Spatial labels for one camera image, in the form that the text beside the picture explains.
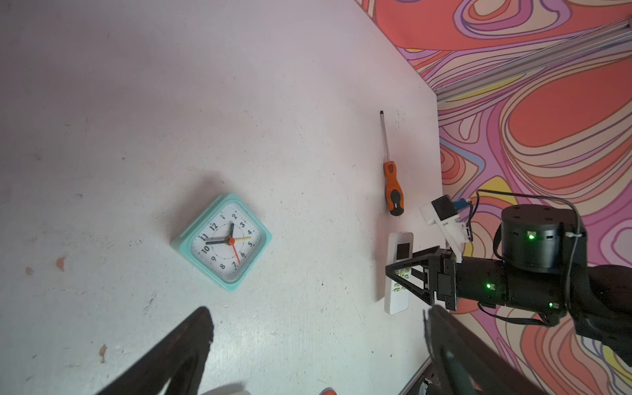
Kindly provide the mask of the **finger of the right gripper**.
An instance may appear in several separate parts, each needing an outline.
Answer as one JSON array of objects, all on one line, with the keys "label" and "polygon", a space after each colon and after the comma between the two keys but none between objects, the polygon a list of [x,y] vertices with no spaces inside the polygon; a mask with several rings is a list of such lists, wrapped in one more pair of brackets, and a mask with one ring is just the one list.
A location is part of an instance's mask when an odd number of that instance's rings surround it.
[{"label": "finger of the right gripper", "polygon": [[413,269],[417,267],[422,269],[429,269],[431,267],[431,262],[435,258],[437,258],[436,254],[438,251],[439,246],[434,246],[425,250],[417,251],[412,254],[411,258],[400,260],[387,265],[385,268],[385,274],[387,277],[394,277],[396,276],[396,272],[403,269]]},{"label": "finger of the right gripper", "polygon": [[408,268],[396,272],[396,276],[388,276],[419,300],[428,306],[436,303],[437,290],[436,275],[430,270]]}]

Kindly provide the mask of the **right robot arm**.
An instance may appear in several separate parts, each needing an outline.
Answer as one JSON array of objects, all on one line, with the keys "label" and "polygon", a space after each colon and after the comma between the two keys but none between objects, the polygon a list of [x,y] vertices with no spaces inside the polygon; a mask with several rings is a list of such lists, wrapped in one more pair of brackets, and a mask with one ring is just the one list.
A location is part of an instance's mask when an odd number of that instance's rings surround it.
[{"label": "right robot arm", "polygon": [[588,263],[588,232],[578,209],[564,199],[521,196],[506,207],[492,243],[491,258],[466,257],[473,240],[467,210],[477,214],[478,200],[442,196],[423,215],[437,225],[447,247],[430,247],[396,260],[386,277],[427,305],[443,302],[456,310],[461,299],[475,301],[485,314],[495,306],[527,311],[524,326],[555,327],[571,317],[581,337],[601,342],[624,362],[631,360],[631,270],[627,266]]}]

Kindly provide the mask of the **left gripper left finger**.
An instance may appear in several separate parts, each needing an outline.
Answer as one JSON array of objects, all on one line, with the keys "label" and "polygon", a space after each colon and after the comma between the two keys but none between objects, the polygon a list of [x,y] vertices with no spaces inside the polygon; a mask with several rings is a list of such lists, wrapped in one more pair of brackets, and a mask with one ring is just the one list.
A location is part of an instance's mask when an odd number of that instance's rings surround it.
[{"label": "left gripper left finger", "polygon": [[102,394],[196,394],[214,338],[208,308],[197,308]]}]

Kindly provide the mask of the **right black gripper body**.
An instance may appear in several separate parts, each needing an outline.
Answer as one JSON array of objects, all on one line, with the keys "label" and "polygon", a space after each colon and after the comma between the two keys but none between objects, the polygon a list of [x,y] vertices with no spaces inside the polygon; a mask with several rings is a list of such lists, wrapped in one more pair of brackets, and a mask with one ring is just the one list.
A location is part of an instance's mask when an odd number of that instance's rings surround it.
[{"label": "right black gripper body", "polygon": [[506,267],[499,260],[466,257],[456,262],[453,251],[437,249],[428,263],[432,302],[442,301],[456,311],[459,299],[505,305],[508,300]]}]

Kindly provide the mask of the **orange black screwdriver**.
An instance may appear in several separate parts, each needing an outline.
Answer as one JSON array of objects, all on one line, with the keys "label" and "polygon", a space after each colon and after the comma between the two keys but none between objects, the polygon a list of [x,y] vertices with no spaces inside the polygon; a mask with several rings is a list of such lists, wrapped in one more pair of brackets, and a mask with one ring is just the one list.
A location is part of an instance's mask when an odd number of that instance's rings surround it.
[{"label": "orange black screwdriver", "polygon": [[385,116],[383,110],[380,111],[380,126],[383,135],[384,153],[386,161],[383,163],[383,173],[385,176],[385,201],[389,213],[394,217],[401,217],[404,209],[403,190],[397,178],[397,166],[391,160],[388,146],[388,133],[386,130]]}]

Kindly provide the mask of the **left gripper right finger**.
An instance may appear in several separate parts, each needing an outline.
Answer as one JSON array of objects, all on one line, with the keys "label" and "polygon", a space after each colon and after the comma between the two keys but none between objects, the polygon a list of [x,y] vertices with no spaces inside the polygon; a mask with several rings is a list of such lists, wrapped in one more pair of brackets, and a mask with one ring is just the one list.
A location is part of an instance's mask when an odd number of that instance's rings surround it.
[{"label": "left gripper right finger", "polygon": [[424,318],[425,337],[443,394],[542,394],[439,305]]}]

